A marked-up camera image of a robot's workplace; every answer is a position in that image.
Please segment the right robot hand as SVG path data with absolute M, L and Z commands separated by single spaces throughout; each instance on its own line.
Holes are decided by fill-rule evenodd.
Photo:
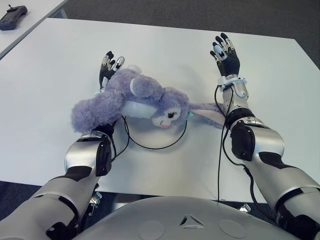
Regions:
M 210 51 L 210 55 L 215 60 L 220 75 L 224 77 L 238 76 L 240 72 L 240 60 L 231 39 L 222 32 L 220 36 L 215 37 L 212 46 L 213 50 Z

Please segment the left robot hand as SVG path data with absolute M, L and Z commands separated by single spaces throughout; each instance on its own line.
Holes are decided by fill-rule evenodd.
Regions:
M 114 54 L 112 51 L 108 51 L 105 54 L 99 71 L 99 85 L 101 91 L 106 87 L 111 77 L 122 67 L 124 62 L 125 58 L 123 56 L 114 60 Z

